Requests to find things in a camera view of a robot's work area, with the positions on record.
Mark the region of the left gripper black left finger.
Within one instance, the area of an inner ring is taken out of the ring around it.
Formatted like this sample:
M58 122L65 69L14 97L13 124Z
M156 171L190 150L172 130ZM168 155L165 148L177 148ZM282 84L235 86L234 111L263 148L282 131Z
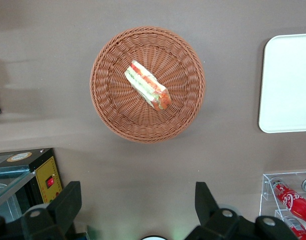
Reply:
M35 206L9 223L0 216L0 240L70 240L81 206L81 184L72 181L47 207Z

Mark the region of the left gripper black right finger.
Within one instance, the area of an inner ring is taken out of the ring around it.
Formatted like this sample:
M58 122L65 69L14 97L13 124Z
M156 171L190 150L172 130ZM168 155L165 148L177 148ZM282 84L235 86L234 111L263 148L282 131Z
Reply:
M296 235L280 219L259 216L255 222L228 208L220 208L205 182L195 185L195 210L200 225L188 240L296 240Z

